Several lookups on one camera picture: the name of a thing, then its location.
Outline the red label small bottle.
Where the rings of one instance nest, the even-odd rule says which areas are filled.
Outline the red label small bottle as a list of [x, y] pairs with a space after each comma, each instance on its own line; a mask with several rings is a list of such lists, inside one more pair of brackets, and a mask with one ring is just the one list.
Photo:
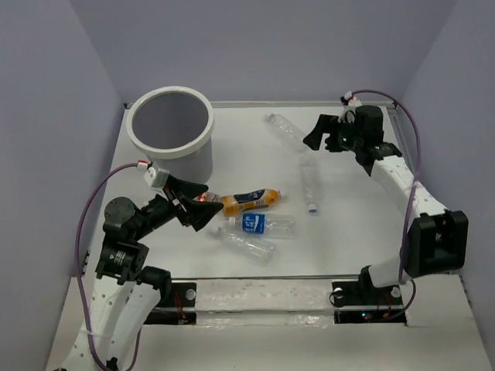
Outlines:
[[218, 203], [220, 196], [213, 192], [203, 192], [196, 197], [198, 202]]

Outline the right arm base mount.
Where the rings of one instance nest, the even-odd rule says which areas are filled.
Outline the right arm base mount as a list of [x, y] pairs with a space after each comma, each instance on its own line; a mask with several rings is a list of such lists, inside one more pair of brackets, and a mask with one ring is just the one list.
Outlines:
[[334, 281], [329, 303], [335, 309], [333, 318], [337, 325], [407, 323], [398, 286], [362, 291], [357, 281]]

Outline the orange juice bottle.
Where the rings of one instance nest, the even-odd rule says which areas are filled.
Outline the orange juice bottle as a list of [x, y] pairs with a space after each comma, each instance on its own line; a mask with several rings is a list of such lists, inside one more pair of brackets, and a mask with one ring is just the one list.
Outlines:
[[256, 191], [222, 196], [223, 213], [225, 217], [236, 216], [252, 209], [264, 209], [275, 206], [286, 198], [282, 190], [259, 189]]

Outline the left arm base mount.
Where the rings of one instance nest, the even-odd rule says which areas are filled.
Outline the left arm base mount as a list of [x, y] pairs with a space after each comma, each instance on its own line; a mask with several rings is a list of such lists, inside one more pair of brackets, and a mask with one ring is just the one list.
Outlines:
[[173, 282], [167, 298], [162, 298], [152, 309], [146, 325], [195, 325], [196, 283]]

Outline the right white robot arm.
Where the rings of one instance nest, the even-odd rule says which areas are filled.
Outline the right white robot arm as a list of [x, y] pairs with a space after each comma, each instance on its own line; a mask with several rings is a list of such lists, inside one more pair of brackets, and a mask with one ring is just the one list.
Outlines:
[[364, 105], [340, 116], [322, 114], [303, 143], [313, 151], [350, 151], [357, 163], [391, 197], [405, 216], [398, 256], [364, 267], [357, 297], [373, 303], [390, 288], [414, 278], [462, 268], [469, 220], [443, 205], [415, 179], [398, 147], [384, 140], [384, 115]]

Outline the clear crushed bottle front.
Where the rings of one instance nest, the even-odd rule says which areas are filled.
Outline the clear crushed bottle front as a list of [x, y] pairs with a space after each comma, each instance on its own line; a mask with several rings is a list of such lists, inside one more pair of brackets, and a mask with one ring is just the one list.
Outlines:
[[264, 240], [244, 237], [220, 226], [214, 226], [210, 235], [232, 254], [259, 266], [269, 265], [275, 256], [276, 246]]

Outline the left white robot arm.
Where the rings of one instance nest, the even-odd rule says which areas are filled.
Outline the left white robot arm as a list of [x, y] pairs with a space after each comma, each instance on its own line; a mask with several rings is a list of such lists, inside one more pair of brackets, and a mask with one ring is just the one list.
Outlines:
[[174, 219], [199, 231], [223, 208], [219, 202], [198, 200], [207, 185], [171, 175], [158, 185], [158, 195], [142, 208], [127, 197], [105, 206], [94, 288], [90, 297], [81, 297], [84, 323], [64, 370], [124, 368], [129, 349], [138, 348], [145, 320], [172, 291], [169, 271], [145, 265], [149, 249], [141, 239]]

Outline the blue label clear bottle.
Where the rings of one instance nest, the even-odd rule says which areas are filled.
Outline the blue label clear bottle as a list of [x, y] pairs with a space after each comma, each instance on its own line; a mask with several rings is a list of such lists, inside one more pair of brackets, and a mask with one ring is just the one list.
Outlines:
[[270, 213], [243, 213], [228, 218], [228, 225], [245, 233], [269, 238], [289, 238], [295, 232], [291, 216]]

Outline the white cylindrical bin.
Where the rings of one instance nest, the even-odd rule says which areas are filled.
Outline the white cylindrical bin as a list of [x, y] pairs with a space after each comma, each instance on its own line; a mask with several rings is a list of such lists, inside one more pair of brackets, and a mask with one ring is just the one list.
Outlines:
[[210, 179], [213, 107], [197, 90], [152, 90], [134, 102], [125, 126], [132, 144], [161, 169], [190, 182], [205, 184]]

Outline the clear bottle blue cap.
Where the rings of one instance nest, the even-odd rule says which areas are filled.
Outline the clear bottle blue cap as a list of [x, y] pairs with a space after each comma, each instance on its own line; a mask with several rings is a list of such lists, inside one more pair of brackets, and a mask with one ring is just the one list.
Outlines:
[[318, 213], [319, 170], [316, 159], [312, 155], [303, 155], [299, 160], [299, 171], [306, 210], [309, 213]]

